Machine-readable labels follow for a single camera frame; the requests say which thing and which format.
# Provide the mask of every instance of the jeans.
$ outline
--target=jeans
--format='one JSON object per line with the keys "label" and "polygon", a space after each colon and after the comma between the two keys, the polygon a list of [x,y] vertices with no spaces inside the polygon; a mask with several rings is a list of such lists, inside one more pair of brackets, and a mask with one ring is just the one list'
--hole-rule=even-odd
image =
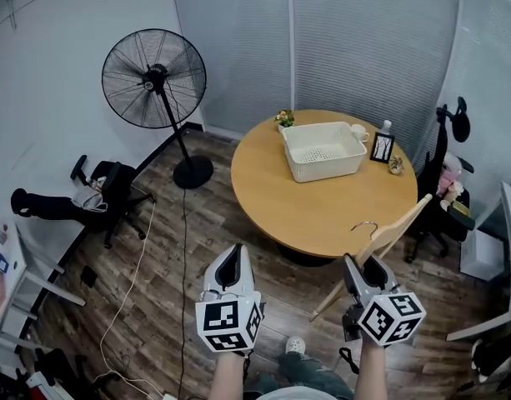
{"label": "jeans", "polygon": [[[339,375],[318,360],[299,352],[283,354],[279,358],[278,371],[292,385],[303,385],[338,399],[353,400],[353,391]],[[252,386],[244,389],[244,400],[254,400],[280,388],[279,382],[271,375],[261,374]]]}

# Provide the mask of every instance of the electric fan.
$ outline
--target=electric fan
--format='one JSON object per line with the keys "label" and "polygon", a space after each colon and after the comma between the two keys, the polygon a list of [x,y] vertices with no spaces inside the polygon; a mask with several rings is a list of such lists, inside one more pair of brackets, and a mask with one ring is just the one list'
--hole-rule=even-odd
{"label": "electric fan", "polygon": [[173,128],[184,157],[173,170],[173,181],[181,188],[199,187],[213,175],[207,157],[188,155],[177,126],[202,100],[206,81],[196,48],[162,29],[129,34],[103,64],[103,93],[119,117],[141,128]]}

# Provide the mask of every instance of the round wooden table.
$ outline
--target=round wooden table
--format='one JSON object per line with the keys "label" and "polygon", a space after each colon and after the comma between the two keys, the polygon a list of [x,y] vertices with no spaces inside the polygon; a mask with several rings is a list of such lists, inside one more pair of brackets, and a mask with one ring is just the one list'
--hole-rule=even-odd
{"label": "round wooden table", "polygon": [[363,221],[393,223],[417,202],[413,166],[394,144],[392,155],[403,158],[403,173],[369,159],[376,128],[358,118],[332,111],[294,112],[295,124],[344,121],[359,123],[370,133],[367,155],[353,175],[295,182],[285,157],[283,136],[273,118],[254,127],[239,143],[231,166],[237,200],[257,227],[294,251],[320,258],[359,252],[372,226],[349,230]]}

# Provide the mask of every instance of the wooden floor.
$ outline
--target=wooden floor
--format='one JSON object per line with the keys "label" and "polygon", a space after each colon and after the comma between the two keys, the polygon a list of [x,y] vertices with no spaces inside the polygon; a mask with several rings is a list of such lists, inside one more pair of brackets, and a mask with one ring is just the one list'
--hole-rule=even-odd
{"label": "wooden floor", "polygon": [[[353,388],[357,378],[338,356],[344,345],[340,319],[349,300],[338,302],[315,323],[308,322],[308,315],[341,277],[341,263],[305,268],[284,260],[235,200],[229,167],[236,143],[200,132],[189,132],[185,138],[191,153],[206,154],[213,160],[215,173],[205,186],[187,192],[187,346],[182,398],[205,397],[214,370],[213,355],[198,340],[195,329],[194,302],[202,289],[203,273],[220,252],[239,242],[248,246],[257,289],[266,302],[250,377],[257,372],[274,373],[287,337],[294,335],[305,339],[309,355],[334,369]],[[129,378],[146,378],[162,392],[174,395],[181,365],[183,299],[183,191],[172,182],[173,166],[179,158],[179,148],[172,144],[138,178],[136,185],[153,192],[158,203],[135,288],[104,343],[108,361],[117,370]],[[140,207],[142,228],[147,227],[151,212],[150,202]],[[447,398],[454,387],[468,381],[471,344],[445,342],[445,336],[483,321],[488,294],[480,281],[459,273],[457,246],[440,260],[435,257],[439,246],[426,242],[416,262],[408,265],[403,257],[412,244],[410,238],[403,238],[386,262],[399,281],[418,295],[428,316],[412,342],[387,349],[390,398]],[[106,372],[99,340],[129,288],[142,245],[125,223],[113,238],[111,250],[103,248],[102,235],[86,238],[58,283],[86,298],[87,305],[79,307],[48,296],[32,325],[32,339],[63,348],[67,354],[88,356],[91,378]],[[79,280],[85,265],[98,274],[92,289]],[[348,346],[357,361],[360,341]],[[111,382],[108,396],[144,398],[122,382]]]}

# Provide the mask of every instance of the white cable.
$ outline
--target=white cable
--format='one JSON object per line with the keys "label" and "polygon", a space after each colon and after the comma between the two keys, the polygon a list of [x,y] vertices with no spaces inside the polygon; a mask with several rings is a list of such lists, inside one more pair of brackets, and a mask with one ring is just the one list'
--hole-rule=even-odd
{"label": "white cable", "polygon": [[131,290],[133,289],[133,286],[135,285],[135,281],[137,280],[137,275],[138,275],[138,269],[140,268],[140,262],[142,261],[144,253],[146,252],[146,241],[148,240],[149,231],[151,230],[151,227],[152,227],[153,214],[154,213],[155,213],[155,203],[153,204],[152,216],[149,219],[148,232],[146,232],[146,238],[144,239],[144,244],[143,244],[143,247],[142,247],[142,253],[140,254],[140,258],[138,259],[138,264],[137,264],[137,268],[135,269],[135,273],[133,275],[133,281],[131,282],[131,287],[129,288],[128,292],[125,294],[125,297],[123,298],[123,301],[122,301],[122,305],[118,309],[117,313],[114,315],[114,318],[111,321],[111,324],[109,325],[107,331],[103,334],[102,340],[99,342],[99,350],[102,353],[103,361],[105,362],[105,366],[107,366],[108,372],[106,372],[106,373],[104,373],[102,375],[98,375],[94,379],[94,382],[96,382],[98,380],[98,378],[104,377],[105,375],[108,375],[109,373],[114,373],[114,374],[118,375],[127,385],[129,385],[130,387],[135,388],[137,391],[141,392],[142,394],[144,394],[147,398],[150,398],[151,400],[155,400],[155,399],[153,397],[151,397],[148,393],[144,392],[139,387],[137,387],[136,385],[133,385],[131,383],[146,383],[146,384],[150,385],[151,387],[153,387],[153,389],[158,393],[160,398],[163,398],[163,394],[157,389],[157,387],[155,387],[151,382],[147,381],[146,379],[128,379],[128,378],[122,376],[120,374],[120,372],[117,372],[114,369],[112,369],[108,365],[107,359],[105,358],[105,354],[103,353],[103,340],[105,339],[105,337],[107,336],[107,334],[111,330],[111,328],[113,327],[114,321],[118,317],[118,314],[122,311],[123,306],[125,305],[125,302],[128,299],[129,293],[131,292]]}
{"label": "white cable", "polygon": [[141,192],[142,194],[148,194],[147,192],[142,191],[140,188],[135,187],[134,185],[131,185],[131,188],[134,188],[134,189],[138,190],[138,191],[139,191],[139,192]]}

